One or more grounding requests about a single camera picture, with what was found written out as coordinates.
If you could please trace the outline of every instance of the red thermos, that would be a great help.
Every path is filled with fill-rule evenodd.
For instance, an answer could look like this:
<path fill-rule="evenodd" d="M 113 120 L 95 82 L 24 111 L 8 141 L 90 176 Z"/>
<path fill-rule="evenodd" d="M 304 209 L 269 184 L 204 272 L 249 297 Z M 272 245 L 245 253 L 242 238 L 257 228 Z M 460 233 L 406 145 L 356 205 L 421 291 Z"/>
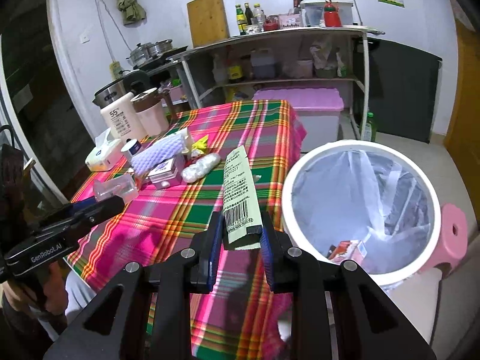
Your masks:
<path fill-rule="evenodd" d="M 337 8 L 332 4 L 332 0 L 325 1 L 326 4 L 323 7 L 323 19 L 325 20 L 326 27 L 341 27 L 340 16 L 338 15 Z"/>

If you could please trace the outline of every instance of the silver screw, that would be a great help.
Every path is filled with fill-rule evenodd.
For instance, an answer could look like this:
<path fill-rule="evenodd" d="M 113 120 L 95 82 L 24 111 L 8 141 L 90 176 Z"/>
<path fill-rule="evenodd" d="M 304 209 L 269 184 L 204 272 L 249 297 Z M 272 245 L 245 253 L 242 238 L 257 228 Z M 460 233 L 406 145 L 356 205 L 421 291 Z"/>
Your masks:
<path fill-rule="evenodd" d="M 184 259 L 188 259 L 190 257 L 195 256 L 195 250 L 193 250 L 191 247 L 188 247 L 180 252 L 181 256 Z"/>
<path fill-rule="evenodd" d="M 351 259 L 348 259 L 347 261 L 345 261 L 343 263 L 343 267 L 347 270 L 347 271 L 355 271 L 357 270 L 358 268 L 358 265 L 355 261 L 351 261 Z"/>
<path fill-rule="evenodd" d="M 132 272 L 138 271 L 138 268 L 140 268 L 140 264 L 138 264 L 138 263 L 135 262 L 135 261 L 129 262 L 129 263 L 125 266 L 125 270 L 126 270 L 128 273 L 132 273 Z"/>
<path fill-rule="evenodd" d="M 302 254 L 302 249 L 292 246 L 292 247 L 289 247 L 288 253 L 292 257 L 298 257 Z"/>

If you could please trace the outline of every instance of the clear plastic trash bag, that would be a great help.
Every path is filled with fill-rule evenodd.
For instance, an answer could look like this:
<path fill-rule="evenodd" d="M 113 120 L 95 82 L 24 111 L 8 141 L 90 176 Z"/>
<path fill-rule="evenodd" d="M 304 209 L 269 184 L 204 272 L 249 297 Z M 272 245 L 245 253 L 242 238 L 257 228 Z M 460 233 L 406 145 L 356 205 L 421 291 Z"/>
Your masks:
<path fill-rule="evenodd" d="M 312 159 L 296 177 L 292 207 L 320 254 L 326 257 L 341 241 L 362 240 L 362 268 L 378 275 L 407 266 L 427 245 L 434 216 L 426 193 L 395 161 L 351 150 Z"/>

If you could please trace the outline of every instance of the black panel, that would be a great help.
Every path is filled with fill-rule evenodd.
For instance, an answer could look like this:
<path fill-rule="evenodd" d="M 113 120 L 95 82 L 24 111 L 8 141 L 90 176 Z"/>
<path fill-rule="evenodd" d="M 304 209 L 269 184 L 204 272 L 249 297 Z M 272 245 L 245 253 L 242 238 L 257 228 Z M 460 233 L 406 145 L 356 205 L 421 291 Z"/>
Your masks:
<path fill-rule="evenodd" d="M 389 40 L 372 40 L 369 110 L 378 131 L 429 142 L 434 116 L 440 57 Z M 355 75 L 363 81 L 363 52 L 355 51 Z M 355 86 L 354 109 L 359 122 L 363 92 Z"/>

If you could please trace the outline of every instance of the barcode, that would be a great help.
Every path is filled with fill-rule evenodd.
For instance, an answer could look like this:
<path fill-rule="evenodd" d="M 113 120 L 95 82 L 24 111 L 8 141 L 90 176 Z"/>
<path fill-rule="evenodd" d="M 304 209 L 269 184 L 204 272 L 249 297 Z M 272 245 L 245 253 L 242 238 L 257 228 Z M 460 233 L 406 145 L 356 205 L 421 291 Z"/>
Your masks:
<path fill-rule="evenodd" d="M 243 200 L 237 205 L 225 211 L 226 227 L 232 226 L 235 222 L 248 218 L 247 201 Z"/>

